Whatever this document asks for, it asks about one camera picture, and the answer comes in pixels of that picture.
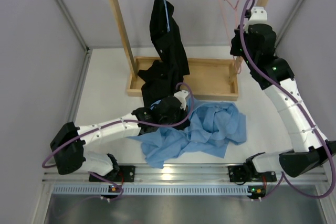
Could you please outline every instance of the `black garment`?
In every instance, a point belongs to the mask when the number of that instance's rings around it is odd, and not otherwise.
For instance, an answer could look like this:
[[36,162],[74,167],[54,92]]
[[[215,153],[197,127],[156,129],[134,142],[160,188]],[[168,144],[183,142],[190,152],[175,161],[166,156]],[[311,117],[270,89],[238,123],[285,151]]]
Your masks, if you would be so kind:
[[163,0],[154,0],[149,25],[151,40],[162,61],[154,61],[148,70],[139,70],[138,75],[145,81],[142,86],[142,98],[145,107],[168,95],[173,95],[175,86],[189,73],[180,30],[173,19],[174,6],[166,2],[170,31],[167,32],[166,12]]

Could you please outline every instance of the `wooden clothes rack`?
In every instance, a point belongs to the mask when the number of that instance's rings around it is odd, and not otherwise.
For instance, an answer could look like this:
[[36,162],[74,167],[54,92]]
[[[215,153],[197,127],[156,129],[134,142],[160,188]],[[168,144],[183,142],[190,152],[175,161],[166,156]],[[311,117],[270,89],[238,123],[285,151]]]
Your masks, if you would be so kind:
[[[133,57],[128,40],[124,20],[122,18],[118,0],[109,0],[114,17],[118,25],[122,45],[131,70],[127,93],[130,96],[141,96],[141,87],[144,81],[138,78],[138,69],[148,69],[156,57]],[[265,7],[268,0],[258,0],[257,6]],[[242,57],[235,60],[218,59],[188,59],[190,75],[184,81],[190,85],[194,95],[202,100],[228,100],[238,99],[237,71]]]

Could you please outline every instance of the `wooden tray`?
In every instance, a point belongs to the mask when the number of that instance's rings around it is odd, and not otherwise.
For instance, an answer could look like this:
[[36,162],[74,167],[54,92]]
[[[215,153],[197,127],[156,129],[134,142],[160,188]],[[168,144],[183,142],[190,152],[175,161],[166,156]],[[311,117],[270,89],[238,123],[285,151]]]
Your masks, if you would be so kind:
[[[138,69],[147,70],[156,57],[135,57]],[[195,97],[200,100],[237,101],[237,75],[230,81],[229,76],[234,71],[233,60],[217,59],[188,59],[190,75],[184,76]],[[130,76],[127,94],[132,97],[141,97],[141,87],[144,81]]]

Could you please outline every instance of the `gray wall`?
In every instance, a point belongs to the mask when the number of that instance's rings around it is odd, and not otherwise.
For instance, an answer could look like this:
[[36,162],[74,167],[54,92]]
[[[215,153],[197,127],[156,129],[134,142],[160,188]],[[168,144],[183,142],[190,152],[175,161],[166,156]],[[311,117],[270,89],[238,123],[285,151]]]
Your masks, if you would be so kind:
[[0,223],[28,223],[84,51],[54,0],[0,6]]
[[306,0],[278,47],[310,113],[330,140],[336,140],[335,12],[335,0]]
[[[121,40],[108,0],[64,0],[89,46],[121,47]],[[226,44],[218,0],[168,0],[181,29],[184,45]],[[269,0],[269,20],[279,31],[296,0]],[[151,45],[149,20],[154,0],[119,0],[131,46]],[[230,34],[234,12],[226,6]]]

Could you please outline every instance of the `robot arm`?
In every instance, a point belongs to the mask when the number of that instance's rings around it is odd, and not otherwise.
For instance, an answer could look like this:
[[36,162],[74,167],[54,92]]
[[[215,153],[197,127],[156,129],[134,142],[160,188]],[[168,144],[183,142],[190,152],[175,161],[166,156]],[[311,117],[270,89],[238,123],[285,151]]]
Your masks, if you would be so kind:
[[267,13],[264,8],[253,7],[250,11],[247,11],[245,17],[248,18],[248,22],[244,26],[244,41],[254,64],[298,100],[297,103],[294,103],[252,67],[243,52],[239,28],[236,29],[230,53],[244,58],[251,76],[259,83],[261,89],[276,107],[287,128],[293,146],[293,150],[286,152],[258,153],[248,158],[246,164],[254,174],[284,171],[291,177],[297,177],[316,166],[322,165],[327,160],[325,150],[314,133],[314,129],[323,137],[332,155],[336,152],[336,142],[329,142],[316,124],[314,128],[311,128],[298,108],[297,105],[301,104],[308,111],[288,63],[275,55],[276,34],[272,27],[266,24]]
[[[163,98],[157,104],[149,108],[138,108],[133,112],[118,119],[86,126],[75,126],[73,122],[66,123],[51,142],[51,150],[70,139],[80,136],[80,139],[61,149],[54,155],[58,173],[70,174],[77,170],[94,172],[106,179],[113,180],[119,171],[116,159],[111,154],[93,152],[95,146],[112,142],[124,137],[138,136],[156,131],[158,127],[148,126],[141,123],[128,122],[136,120],[153,124],[173,124],[180,122],[187,115],[187,97],[189,93],[181,90]],[[182,129],[187,123],[177,126]]]

